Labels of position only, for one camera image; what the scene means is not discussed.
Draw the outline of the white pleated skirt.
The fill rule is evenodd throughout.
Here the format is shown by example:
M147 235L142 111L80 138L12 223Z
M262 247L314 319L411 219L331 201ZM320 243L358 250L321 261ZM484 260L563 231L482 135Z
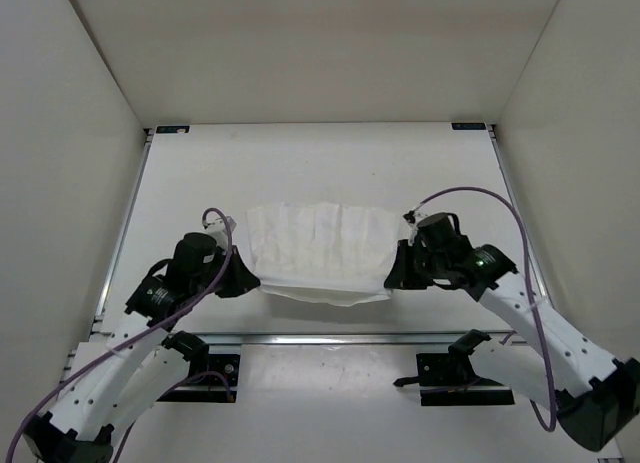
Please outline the white pleated skirt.
M385 209L274 203L246 213L251 270L264 293L350 307L386 301L404 231Z

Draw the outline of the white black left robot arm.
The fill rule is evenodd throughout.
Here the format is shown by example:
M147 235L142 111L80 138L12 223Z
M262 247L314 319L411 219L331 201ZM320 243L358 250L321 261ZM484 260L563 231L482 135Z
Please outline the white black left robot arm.
M56 402L27 419L21 432L41 462L109 462L135 421L166 394L191 383L235 400L229 378L209 365L208 345L174 329L186 310L214 293L241 296L259 286L226 231L190 232L172 257L155 263L124 306L103 353L70 376Z

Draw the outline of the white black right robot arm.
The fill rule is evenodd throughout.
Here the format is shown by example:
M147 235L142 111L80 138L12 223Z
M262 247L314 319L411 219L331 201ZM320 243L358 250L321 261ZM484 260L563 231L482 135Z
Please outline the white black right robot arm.
M460 385L493 380L546 409L579 446L602 450L639 414L639 363L599 347L536 295L531 281L493 245L475 247L453 213L404 216L411 235L399 241L387 288L463 291L506 322L532 354L472 329L434 367Z

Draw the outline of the blue right corner label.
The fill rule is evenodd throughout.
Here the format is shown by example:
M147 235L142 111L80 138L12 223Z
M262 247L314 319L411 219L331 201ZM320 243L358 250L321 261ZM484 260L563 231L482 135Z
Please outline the blue right corner label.
M454 131L485 131L486 125L483 122L452 122Z

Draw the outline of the blue corner label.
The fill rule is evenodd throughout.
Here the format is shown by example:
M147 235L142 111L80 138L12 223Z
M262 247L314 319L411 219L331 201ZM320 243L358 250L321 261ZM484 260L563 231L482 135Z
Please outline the blue corner label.
M485 131L486 125L483 122L452 122L454 131Z
M155 128L156 134L186 134L189 131L189 125L160 125Z

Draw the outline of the blue left corner label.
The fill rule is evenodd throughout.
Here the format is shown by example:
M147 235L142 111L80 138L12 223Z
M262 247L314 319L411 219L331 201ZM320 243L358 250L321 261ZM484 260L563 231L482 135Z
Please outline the blue left corner label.
M155 128L156 134L186 134L189 131L189 125L160 125Z

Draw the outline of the aluminium table frame rail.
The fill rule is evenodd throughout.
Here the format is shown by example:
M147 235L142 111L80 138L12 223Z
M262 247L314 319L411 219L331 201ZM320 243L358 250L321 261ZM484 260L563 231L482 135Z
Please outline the aluminium table frame rail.
M279 203L333 202L403 214L416 205L451 211L474 244L522 259L517 225L503 200L513 195L495 129L454 131L451 123L193 125L145 142L124 230L92 329L107 337L133 290L208 207L235 218L234 241L249 251L246 212ZM216 341L274 344L451 340L507 324L461 291L398 292L350 307L252 291L209 297L180 328Z

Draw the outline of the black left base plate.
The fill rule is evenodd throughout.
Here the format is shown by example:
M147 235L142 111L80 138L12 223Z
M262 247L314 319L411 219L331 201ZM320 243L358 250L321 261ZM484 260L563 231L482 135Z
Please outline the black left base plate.
M176 350L189 364L186 378L165 392L158 402L223 403L237 399L240 355L211 353L196 335L181 331L168 336L162 347Z

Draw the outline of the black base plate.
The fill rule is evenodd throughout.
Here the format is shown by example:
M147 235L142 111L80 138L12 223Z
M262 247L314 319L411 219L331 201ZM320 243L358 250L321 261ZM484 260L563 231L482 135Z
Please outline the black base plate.
M508 387L479 377L472 369L473 351L491 340L488 333L472 329L450 344L445 352L417 353L417 374L400 377L393 386L418 386L422 407L514 405L515 398Z
M186 378L165 392L158 402L223 403L237 399L240 355L211 353L196 335L181 331L168 336L162 347L176 350L189 364Z

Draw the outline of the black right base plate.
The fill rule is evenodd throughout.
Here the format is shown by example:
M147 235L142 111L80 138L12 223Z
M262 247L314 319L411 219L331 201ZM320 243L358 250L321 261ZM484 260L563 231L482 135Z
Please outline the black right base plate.
M515 398L508 387L479 377L472 369L473 351L491 340L488 333L472 329L450 344L445 352L417 353L417 374L400 377L393 386L418 386L422 407L514 405Z

